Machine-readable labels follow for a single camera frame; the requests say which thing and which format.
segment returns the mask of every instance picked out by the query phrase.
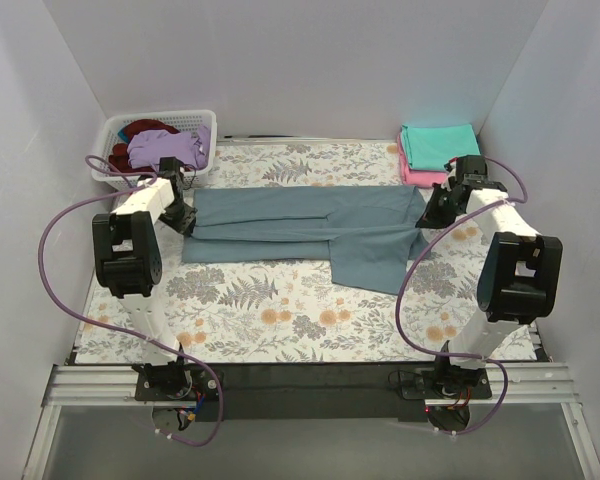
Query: teal towel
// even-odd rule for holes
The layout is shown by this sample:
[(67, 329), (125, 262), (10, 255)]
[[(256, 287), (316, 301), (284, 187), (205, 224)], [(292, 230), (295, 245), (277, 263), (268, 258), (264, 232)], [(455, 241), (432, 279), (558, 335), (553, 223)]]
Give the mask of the teal towel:
[(196, 190), (182, 260), (330, 260), (332, 281), (397, 294), (407, 260), (427, 246), (413, 186)]
[(471, 125), (443, 128), (402, 126), (402, 146), (412, 170), (444, 172), (454, 157), (480, 155)]

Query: blue cloth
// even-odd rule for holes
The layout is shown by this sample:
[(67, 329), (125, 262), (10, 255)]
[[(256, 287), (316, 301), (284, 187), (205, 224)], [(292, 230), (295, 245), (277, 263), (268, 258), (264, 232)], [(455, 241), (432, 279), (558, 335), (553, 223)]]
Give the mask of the blue cloth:
[(480, 155), (471, 125), (444, 128), (402, 126), (402, 146), (412, 170), (444, 172), (454, 157)]
[(185, 263), (330, 260), (332, 281), (397, 294), (427, 242), (413, 186), (196, 190)]

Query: gray wall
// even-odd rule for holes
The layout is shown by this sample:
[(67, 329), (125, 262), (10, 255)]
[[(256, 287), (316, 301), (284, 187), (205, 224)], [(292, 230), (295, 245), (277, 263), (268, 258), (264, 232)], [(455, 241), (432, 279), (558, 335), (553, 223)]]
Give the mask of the gray wall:
[[(36, 249), (49, 219), (96, 188), (82, 157), (104, 115), (41, 0), (0, 0), (0, 479), (19, 479), (54, 362), (76, 322), (44, 293)], [(50, 238), (51, 280), (82, 309), (93, 269), (90, 216)]]
[(600, 456), (600, 0), (549, 1), (480, 136), (527, 181), (524, 217), (564, 243), (556, 308), (539, 325)]
[(546, 0), (44, 0), (107, 115), (210, 108), (221, 134), (479, 129)]

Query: floral tablecloth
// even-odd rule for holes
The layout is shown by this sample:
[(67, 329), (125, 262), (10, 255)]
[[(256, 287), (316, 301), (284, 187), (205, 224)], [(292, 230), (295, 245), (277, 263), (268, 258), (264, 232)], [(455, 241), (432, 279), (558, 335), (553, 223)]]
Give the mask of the floral tablecloth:
[[(399, 184), (391, 143), (218, 147), (210, 188)], [(423, 191), (425, 198), (429, 192)], [(395, 297), (331, 283), (328, 261), (182, 264), (182, 237), (156, 225), (163, 258), (159, 285), (169, 327), (187, 353), (208, 362), (396, 361), (428, 359), (400, 338)], [(431, 238), (436, 232), (425, 231)], [(487, 251), (469, 222), (443, 240), (416, 271), (402, 322), (416, 342), (437, 350), (469, 320)], [(88, 315), (131, 328), (109, 291), (96, 286)], [(138, 340), (85, 326), (76, 363), (141, 361)], [(494, 354), (535, 360), (526, 327)]]

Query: laundry basket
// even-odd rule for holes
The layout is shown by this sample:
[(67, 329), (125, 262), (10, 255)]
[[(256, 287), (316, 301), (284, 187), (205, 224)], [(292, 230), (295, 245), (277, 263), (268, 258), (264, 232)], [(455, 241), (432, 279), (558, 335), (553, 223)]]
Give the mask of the laundry basket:
[[(104, 128), (98, 137), (96, 145), (96, 155), (101, 156), (105, 160), (109, 158), (113, 150), (113, 146), (117, 143), (123, 143), (118, 132), (121, 128), (129, 125), (131, 122), (143, 118), (160, 120), (167, 125), (171, 125), (181, 132), (192, 132), (194, 135), (200, 125), (205, 125), (211, 131), (211, 144), (209, 148), (209, 162), (203, 170), (197, 172), (184, 173), (184, 187), (191, 188), (195, 186), (206, 185), (209, 172), (213, 167), (213, 159), (216, 153), (216, 137), (218, 134), (218, 126), (216, 123), (216, 114), (211, 110), (178, 110), (172, 112), (152, 112), (152, 113), (135, 113), (132, 115), (117, 115), (111, 117), (104, 124)], [(108, 170), (108, 165), (102, 166), (104, 170)], [(129, 187), (121, 177), (115, 177), (104, 173), (91, 171), (93, 178), (98, 182), (106, 182), (116, 190), (127, 190)], [(139, 175), (127, 177), (127, 179), (135, 185)]]

